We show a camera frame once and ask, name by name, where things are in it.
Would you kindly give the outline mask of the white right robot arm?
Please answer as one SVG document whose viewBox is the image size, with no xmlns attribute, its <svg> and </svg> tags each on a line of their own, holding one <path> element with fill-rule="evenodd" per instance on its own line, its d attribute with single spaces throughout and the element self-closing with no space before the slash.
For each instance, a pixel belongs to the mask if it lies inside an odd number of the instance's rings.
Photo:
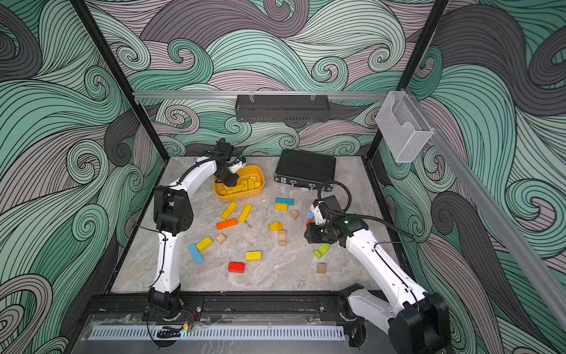
<svg viewBox="0 0 566 354">
<path fill-rule="evenodd" d="M 310 207 L 313 221 L 306 225 L 308 243 L 338 243 L 363 265 L 384 298 L 366 289 L 353 290 L 346 303 L 355 317 L 370 321 L 388 335 L 397 353 L 441 353 L 451 347 L 449 305 L 438 293 L 426 291 L 383 249 L 368 221 L 388 229 L 402 230 L 382 218 L 350 213 L 335 196 L 323 197 L 327 186 L 315 187 L 317 197 Z"/>
</svg>

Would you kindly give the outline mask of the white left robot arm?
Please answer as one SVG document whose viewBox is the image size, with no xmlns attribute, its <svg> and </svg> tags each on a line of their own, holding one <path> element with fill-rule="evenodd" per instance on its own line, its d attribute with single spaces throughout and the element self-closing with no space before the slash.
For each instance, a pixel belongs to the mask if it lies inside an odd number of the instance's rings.
<svg viewBox="0 0 566 354">
<path fill-rule="evenodd" d="M 234 146 L 221 138 L 174 182 L 155 189 L 153 220 L 159 241 L 159 257 L 147 300 L 167 320 L 174 320 L 181 314 L 181 247 L 184 233 L 195 218 L 190 199 L 212 176 L 227 187 L 237 184 L 237 172 L 246 166 L 246 158 L 240 155 L 232 159 L 233 153 Z"/>
</svg>

